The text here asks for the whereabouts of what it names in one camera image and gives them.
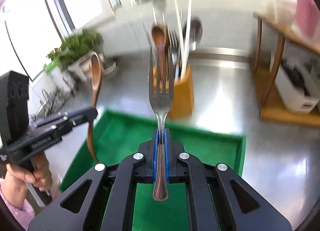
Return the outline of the pink sleeve forearm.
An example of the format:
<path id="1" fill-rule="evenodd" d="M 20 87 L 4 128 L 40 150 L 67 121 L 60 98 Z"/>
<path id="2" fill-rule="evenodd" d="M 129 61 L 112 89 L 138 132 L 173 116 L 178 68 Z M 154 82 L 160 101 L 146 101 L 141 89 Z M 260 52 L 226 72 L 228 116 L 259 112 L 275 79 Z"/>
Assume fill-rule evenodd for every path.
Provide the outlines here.
<path id="1" fill-rule="evenodd" d="M 5 198 L 2 190 L 1 190 L 1 198 L 3 199 L 7 208 L 10 210 L 10 212 L 12 213 L 14 218 L 17 220 L 17 222 L 24 228 L 24 230 L 27 230 L 30 222 L 35 217 L 35 211 L 32 205 L 29 203 L 29 201 L 26 198 L 24 198 L 23 206 L 15 207 Z"/>

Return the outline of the person left hand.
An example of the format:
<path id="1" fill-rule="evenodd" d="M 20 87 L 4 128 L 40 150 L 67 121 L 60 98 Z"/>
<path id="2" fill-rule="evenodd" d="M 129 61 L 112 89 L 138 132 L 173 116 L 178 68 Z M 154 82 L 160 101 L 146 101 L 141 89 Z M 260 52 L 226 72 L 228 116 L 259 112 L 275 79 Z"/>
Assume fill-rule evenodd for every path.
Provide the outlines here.
<path id="1" fill-rule="evenodd" d="M 2 193 L 21 193 L 26 190 L 26 183 L 39 188 L 40 191 L 48 191 L 53 183 L 49 170 L 49 162 L 44 152 L 33 158 L 35 170 L 27 170 L 20 166 L 7 164 L 7 173 L 1 185 Z"/>

